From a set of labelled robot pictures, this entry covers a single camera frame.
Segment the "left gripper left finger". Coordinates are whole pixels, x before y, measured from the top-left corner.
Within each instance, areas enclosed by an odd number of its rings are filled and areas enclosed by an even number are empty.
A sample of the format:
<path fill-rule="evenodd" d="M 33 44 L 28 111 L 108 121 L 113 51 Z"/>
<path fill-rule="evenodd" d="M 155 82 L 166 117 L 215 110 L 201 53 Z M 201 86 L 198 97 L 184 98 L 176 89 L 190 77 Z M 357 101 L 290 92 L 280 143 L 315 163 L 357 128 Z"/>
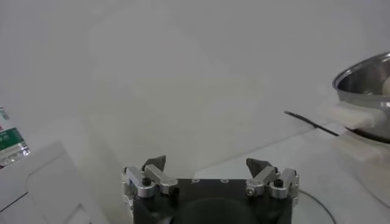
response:
<path fill-rule="evenodd" d="M 174 197 L 179 181 L 164 173 L 166 156 L 148 159 L 139 169 L 127 166 L 122 171 L 122 194 L 125 197 L 151 198 L 158 193 Z"/>

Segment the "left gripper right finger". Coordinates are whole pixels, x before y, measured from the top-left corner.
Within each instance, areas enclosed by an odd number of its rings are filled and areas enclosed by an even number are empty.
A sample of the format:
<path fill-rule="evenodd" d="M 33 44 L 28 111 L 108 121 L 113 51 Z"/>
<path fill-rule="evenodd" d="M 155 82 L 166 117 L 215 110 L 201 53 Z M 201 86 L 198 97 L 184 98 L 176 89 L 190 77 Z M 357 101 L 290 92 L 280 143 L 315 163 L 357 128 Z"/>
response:
<path fill-rule="evenodd" d="M 267 192 L 276 199 L 298 199 L 300 176 L 295 169 L 279 171 L 270 162 L 253 158 L 246 159 L 246 165 L 252 176 L 246 180 L 248 197 L 261 196 Z"/>

